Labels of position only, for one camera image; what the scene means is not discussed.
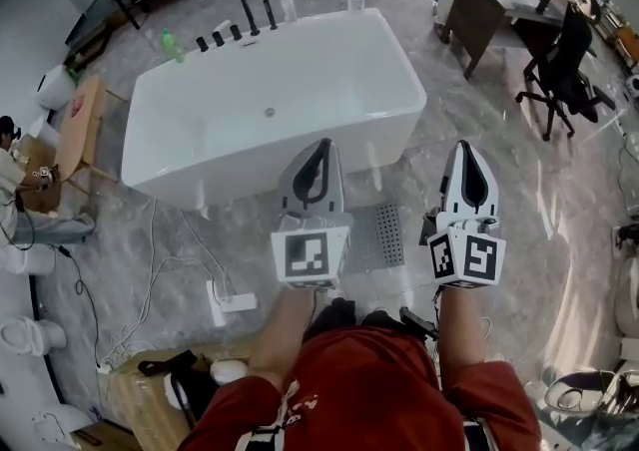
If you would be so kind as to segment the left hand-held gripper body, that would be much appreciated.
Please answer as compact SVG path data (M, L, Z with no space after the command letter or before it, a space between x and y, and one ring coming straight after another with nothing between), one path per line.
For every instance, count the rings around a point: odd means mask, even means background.
M271 234L277 280L288 288L339 288L351 229L350 214L284 215Z

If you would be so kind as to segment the green plastic bottle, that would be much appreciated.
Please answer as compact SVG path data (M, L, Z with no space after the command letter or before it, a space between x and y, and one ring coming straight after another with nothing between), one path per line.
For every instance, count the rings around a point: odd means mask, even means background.
M161 47L165 53L165 55L169 59L175 60L177 63L183 63L185 60L185 55L177 42L175 36L168 30L164 29L161 38Z

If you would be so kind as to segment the dark brown wooden desk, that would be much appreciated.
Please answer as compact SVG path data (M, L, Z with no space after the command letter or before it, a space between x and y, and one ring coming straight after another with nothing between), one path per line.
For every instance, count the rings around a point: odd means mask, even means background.
M454 0L442 33L467 54L463 77L468 80L492 47L522 48L533 58L548 52L566 8L567 0Z

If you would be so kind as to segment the white power strip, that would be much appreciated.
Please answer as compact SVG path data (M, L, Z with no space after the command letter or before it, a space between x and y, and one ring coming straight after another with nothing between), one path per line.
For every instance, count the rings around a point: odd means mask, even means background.
M217 293L216 284L212 279L206 284L213 324L216 328L227 324L227 314L250 311L258 307L258 300L253 293L222 296Z

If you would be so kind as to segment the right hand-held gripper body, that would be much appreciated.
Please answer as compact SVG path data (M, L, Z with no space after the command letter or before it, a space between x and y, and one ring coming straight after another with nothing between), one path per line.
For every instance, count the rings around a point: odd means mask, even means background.
M499 284L505 240L498 236L499 219L462 219L440 212L435 233L426 239L434 282L446 287L474 289Z

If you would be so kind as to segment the grey perforated bath mat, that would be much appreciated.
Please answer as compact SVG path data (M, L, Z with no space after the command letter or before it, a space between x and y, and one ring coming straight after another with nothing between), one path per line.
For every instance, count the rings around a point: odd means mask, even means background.
M354 208L350 249L345 272L363 273L404 265L404 249L397 204Z

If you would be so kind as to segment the large cardboard box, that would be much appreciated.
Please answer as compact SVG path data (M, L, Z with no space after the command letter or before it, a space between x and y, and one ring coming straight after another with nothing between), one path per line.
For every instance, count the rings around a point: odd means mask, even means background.
M133 431L143 451L177 451L204 415L218 390L211 376L216 361L249 357L247 338L188 348L146 350L129 358L109 374L108 400ZM189 351L194 358L183 367L187 380L184 400L174 401L172 372L176 358Z

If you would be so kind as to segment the cardboard box with dark label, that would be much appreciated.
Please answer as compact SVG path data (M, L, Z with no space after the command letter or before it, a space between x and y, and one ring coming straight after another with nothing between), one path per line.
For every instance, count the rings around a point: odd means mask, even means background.
M78 451L143 451L137 439L128 433L92 434L78 430L71 437Z

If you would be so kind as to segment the person's left forearm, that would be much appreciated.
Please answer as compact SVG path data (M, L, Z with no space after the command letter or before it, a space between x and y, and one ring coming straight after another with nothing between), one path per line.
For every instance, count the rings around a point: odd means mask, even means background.
M315 313L314 289L283 288L254 342L249 375L266 380L281 391L292 372Z

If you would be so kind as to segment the white bathtub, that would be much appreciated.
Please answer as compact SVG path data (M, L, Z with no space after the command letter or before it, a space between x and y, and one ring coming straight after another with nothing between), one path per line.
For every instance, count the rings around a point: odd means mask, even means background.
M302 18L136 80L123 183L184 211L272 190L321 139L345 173L396 163L426 93L375 8Z

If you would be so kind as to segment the small oval wooden table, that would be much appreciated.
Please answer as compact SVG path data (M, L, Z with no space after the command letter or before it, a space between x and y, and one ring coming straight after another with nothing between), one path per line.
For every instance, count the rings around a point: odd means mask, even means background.
M98 133L108 97L127 103L109 90L99 75L81 83L65 110L56 147L54 166L60 183L70 185L87 197L91 193L74 181L76 173L88 170L105 180L118 181L95 165Z

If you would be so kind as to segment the person's black trousers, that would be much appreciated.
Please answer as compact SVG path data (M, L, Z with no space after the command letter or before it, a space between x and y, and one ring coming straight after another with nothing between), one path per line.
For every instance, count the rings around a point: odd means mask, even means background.
M393 319L382 309L374 310L367 314L361 322L357 322L355 302L339 297L334 299L319 313L305 331L303 342L307 342L325 332L358 326L381 328L410 335L409 328L406 325Z

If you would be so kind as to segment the black waist device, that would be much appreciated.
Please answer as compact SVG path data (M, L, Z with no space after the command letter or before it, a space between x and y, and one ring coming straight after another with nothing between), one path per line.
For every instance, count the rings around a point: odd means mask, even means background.
M437 326L427 320L424 320L408 307L402 306L399 309L400 322L411 330L419 339L424 341L426 338L437 341L439 332Z

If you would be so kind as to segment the person's right forearm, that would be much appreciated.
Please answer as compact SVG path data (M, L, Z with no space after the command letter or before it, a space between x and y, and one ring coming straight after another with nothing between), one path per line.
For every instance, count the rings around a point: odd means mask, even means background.
M453 385L463 369L486 359L486 342L475 293L470 289L446 287L440 300L439 362L442 387Z

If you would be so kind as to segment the white round headset part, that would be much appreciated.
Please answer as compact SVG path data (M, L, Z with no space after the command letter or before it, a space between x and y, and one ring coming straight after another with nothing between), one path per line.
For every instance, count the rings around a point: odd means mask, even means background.
M210 366L210 374L218 385L223 386L244 378L248 374L248 366L238 359L216 360Z

